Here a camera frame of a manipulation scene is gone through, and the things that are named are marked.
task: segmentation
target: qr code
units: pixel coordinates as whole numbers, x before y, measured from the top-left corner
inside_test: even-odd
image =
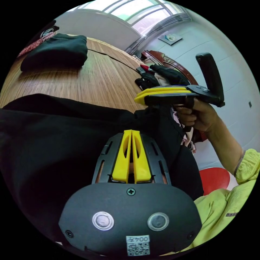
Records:
[[[148,243],[127,243],[128,256],[149,255],[150,246]]]

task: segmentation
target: red patterned cloth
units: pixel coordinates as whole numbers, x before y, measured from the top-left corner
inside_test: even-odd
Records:
[[[147,65],[141,64],[140,67],[143,68],[145,70],[145,72],[148,72],[148,70],[149,70],[149,66],[147,66]]]
[[[25,47],[17,56],[20,57],[32,50],[34,50],[35,48],[37,48],[40,44],[42,44],[44,41],[50,39],[51,37],[53,37],[56,33],[55,32],[50,32],[47,35],[45,35],[44,37],[38,39],[37,41],[33,42],[32,44],[30,44],[29,46]]]

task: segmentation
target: folded black cloth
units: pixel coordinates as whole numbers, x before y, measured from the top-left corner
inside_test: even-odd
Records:
[[[150,69],[164,77],[171,85],[189,85],[187,78],[179,71],[162,65],[151,65]]]
[[[80,68],[87,60],[87,37],[58,33],[31,51],[21,64],[21,71],[49,67]]]
[[[166,79],[169,85],[187,86],[190,84],[187,78],[177,70],[167,68],[162,65],[151,65],[150,69],[152,69],[154,72]],[[136,79],[135,83],[138,85],[138,87],[140,87],[141,90],[160,86],[154,74],[145,72],[140,73],[140,75],[142,76],[142,78]]]

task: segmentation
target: metal ring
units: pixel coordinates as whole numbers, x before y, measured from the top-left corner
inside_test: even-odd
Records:
[[[110,230],[114,226],[115,222],[113,217],[109,213],[100,211],[92,217],[92,223],[95,228],[106,231]]]
[[[153,224],[152,224],[153,218],[154,218],[154,217],[158,217],[158,216],[163,217],[164,220],[165,220],[164,225],[163,225],[162,227],[159,227],[159,228],[153,226]],[[166,214],[164,214],[164,213],[157,212],[157,213],[152,214],[152,215],[149,217],[149,219],[148,219],[148,221],[147,221],[147,224],[148,224],[148,227],[149,227],[151,230],[153,230],[153,231],[162,231],[162,230],[164,230],[165,228],[167,228],[167,226],[169,225],[169,217],[168,217]]]

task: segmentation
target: hand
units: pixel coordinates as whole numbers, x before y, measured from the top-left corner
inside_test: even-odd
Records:
[[[219,120],[217,112],[207,103],[194,99],[193,110],[196,115],[192,114],[192,109],[175,108],[181,123],[185,126],[193,126],[202,132],[210,132]]]

